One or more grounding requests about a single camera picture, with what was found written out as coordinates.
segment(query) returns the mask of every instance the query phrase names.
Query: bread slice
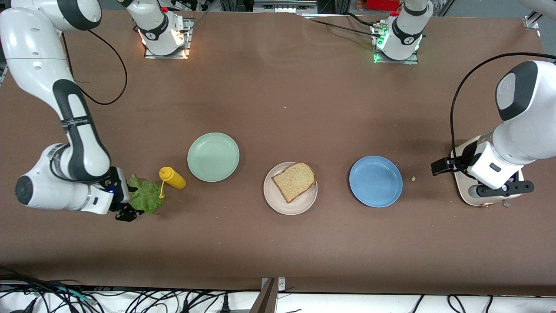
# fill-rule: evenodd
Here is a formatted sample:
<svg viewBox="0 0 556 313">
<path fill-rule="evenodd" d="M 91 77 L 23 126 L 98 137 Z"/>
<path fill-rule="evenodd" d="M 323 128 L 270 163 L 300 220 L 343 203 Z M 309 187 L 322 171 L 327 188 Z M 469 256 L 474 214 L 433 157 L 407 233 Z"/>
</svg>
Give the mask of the bread slice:
<svg viewBox="0 0 556 313">
<path fill-rule="evenodd" d="M 315 172 L 305 163 L 296 163 L 272 177 L 287 203 L 291 203 L 316 183 Z"/>
</svg>

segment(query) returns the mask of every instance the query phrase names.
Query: brown table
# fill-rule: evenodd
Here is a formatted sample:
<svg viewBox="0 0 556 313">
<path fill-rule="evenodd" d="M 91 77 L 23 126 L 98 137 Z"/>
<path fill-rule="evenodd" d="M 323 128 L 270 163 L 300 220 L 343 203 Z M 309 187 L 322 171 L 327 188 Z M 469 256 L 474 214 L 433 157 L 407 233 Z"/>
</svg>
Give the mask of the brown table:
<svg viewBox="0 0 556 313">
<path fill-rule="evenodd" d="M 429 169 L 449 151 L 461 78 L 499 53 L 542 51 L 520 19 L 432 18 L 416 66 L 374 64 L 364 35 L 293 14 L 209 13 L 186 61 L 144 60 L 132 27 L 126 12 L 104 12 L 96 31 L 120 51 L 129 86 L 111 106 L 89 101 L 91 113 L 113 164 L 149 180 L 172 166 L 186 189 L 167 189 L 159 212 L 132 223 L 20 205 L 18 177 L 66 139 L 53 110 L 8 75 L 2 265 L 89 285 L 258 288 L 260 277 L 285 276 L 294 291 L 555 293 L 556 159 L 525 167 L 536 190 L 510 208 L 466 206 L 453 177 Z M 80 85 L 99 100 L 117 95 L 123 74 L 113 52 L 86 32 L 67 39 Z M 459 142 L 500 123 L 495 86 L 524 60 L 495 61 L 469 80 L 456 109 Z M 186 154 L 213 131 L 237 141 L 241 161 L 228 179 L 205 183 Z M 369 208 L 351 194 L 349 170 L 366 155 L 398 165 L 404 190 L 392 206 Z M 310 163 L 319 182 L 299 216 L 274 212 L 262 193 L 266 173 L 287 161 Z"/>
</svg>

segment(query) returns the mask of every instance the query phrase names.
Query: white floor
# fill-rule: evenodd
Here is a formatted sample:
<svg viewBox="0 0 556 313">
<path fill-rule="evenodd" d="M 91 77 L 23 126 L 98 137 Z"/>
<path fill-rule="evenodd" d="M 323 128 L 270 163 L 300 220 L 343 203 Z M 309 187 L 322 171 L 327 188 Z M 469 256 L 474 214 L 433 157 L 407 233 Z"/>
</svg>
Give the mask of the white floor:
<svg viewBox="0 0 556 313">
<path fill-rule="evenodd" d="M 104 292 L 106 295 L 118 294 L 119 292 Z M 155 294 L 159 297 L 166 294 L 160 292 Z M 257 292 L 238 292 L 230 294 L 230 308 L 250 309 L 255 302 Z M 119 296 L 104 297 L 94 295 L 98 302 L 102 305 L 106 313 L 125 313 L 129 304 L 138 294 L 127 293 Z M 23 310 L 34 295 L 24 295 L 22 293 L 13 293 L 0 299 L 0 313 L 10 313 L 14 310 Z M 168 312 L 176 312 L 181 309 L 185 294 L 179 296 L 179 301 L 171 298 L 162 301 L 167 305 Z M 277 301 L 276 313 L 291 313 L 301 309 L 300 313 L 345 313 L 345 312 L 368 312 L 368 313 L 409 313 L 412 311 L 418 295 L 339 295 L 339 294 L 279 294 Z M 459 296 L 465 311 L 468 313 L 485 312 L 488 297 L 487 296 Z M 58 298 L 50 295 L 47 297 L 48 306 L 52 311 L 61 302 Z M 154 300 L 144 301 L 134 312 L 141 312 L 147 308 Z M 212 305 L 207 313 L 220 312 L 222 308 L 223 297 Z M 205 312 L 208 304 L 212 300 L 194 307 L 191 313 Z M 456 309 L 460 310 L 456 301 L 453 301 Z M 56 311 L 57 313 L 67 313 L 67 306 Z M 166 307 L 160 305 L 153 307 L 144 313 L 166 313 Z M 454 313 L 448 306 L 446 296 L 425 296 L 417 310 L 419 313 L 437 312 L 437 313 Z M 538 297 L 494 297 L 489 313 L 555 313 L 555 298 L 538 298 Z M 35 304 L 33 313 L 47 313 L 46 307 L 41 299 Z"/>
</svg>

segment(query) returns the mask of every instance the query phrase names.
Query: gray floor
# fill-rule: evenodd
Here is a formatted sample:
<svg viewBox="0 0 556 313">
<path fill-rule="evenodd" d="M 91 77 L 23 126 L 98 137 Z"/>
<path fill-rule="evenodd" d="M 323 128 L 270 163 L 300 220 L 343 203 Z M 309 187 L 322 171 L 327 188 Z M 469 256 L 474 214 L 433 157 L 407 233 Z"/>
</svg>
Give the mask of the gray floor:
<svg viewBox="0 0 556 313">
<path fill-rule="evenodd" d="M 523 17 L 529 12 L 517 0 L 455 0 L 446 16 Z M 556 22 L 543 17 L 539 30 L 545 52 L 556 54 Z"/>
</svg>

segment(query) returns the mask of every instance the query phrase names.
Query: red box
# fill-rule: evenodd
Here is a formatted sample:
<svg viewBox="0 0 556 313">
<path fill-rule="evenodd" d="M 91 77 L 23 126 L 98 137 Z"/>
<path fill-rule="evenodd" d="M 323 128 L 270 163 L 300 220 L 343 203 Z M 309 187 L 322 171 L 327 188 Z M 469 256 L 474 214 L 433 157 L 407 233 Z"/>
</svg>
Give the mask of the red box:
<svg viewBox="0 0 556 313">
<path fill-rule="evenodd" d="M 399 5 L 400 0 L 367 0 L 367 9 L 395 11 Z"/>
</svg>

